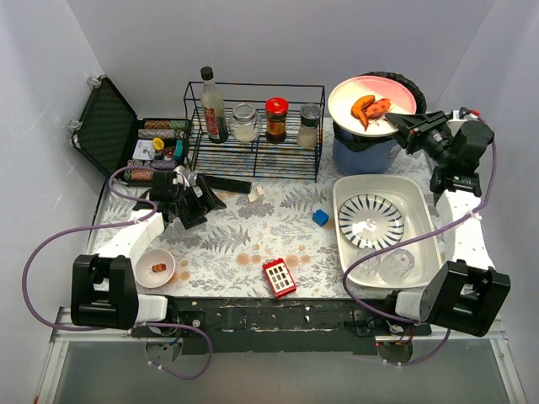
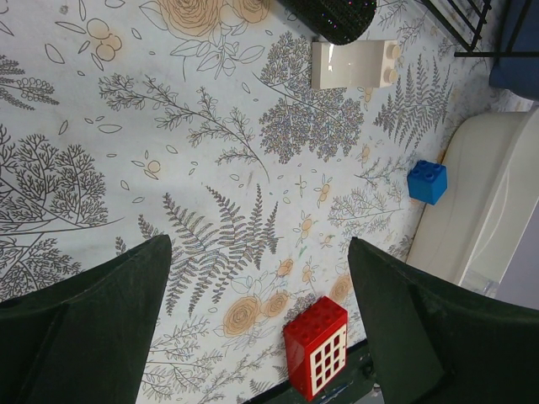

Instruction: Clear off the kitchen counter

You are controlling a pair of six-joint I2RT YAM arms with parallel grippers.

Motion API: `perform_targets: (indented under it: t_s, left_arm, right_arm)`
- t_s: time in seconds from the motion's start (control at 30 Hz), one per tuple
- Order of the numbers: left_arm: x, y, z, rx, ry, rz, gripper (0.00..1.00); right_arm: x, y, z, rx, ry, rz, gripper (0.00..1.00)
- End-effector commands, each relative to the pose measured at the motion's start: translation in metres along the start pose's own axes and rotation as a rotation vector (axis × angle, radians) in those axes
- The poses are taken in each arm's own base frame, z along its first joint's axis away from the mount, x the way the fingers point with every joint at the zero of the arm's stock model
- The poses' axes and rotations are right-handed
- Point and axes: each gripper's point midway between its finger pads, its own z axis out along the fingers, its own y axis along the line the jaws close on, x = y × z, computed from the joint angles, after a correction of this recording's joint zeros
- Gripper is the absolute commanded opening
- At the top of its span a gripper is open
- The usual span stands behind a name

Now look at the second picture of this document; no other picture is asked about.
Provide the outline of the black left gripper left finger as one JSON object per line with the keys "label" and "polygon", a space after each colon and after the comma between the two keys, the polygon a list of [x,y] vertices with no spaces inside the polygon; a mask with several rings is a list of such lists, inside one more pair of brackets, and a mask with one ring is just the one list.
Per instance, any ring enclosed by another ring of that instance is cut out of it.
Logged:
{"label": "black left gripper left finger", "polygon": [[134,403],[171,267],[155,236],[1,304],[3,403]]}

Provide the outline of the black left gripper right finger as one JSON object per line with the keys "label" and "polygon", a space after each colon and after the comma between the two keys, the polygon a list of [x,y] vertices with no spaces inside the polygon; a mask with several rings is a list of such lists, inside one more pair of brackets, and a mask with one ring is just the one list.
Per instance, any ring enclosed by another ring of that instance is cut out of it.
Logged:
{"label": "black left gripper right finger", "polygon": [[350,276],[386,403],[536,403],[538,312],[354,237]]}

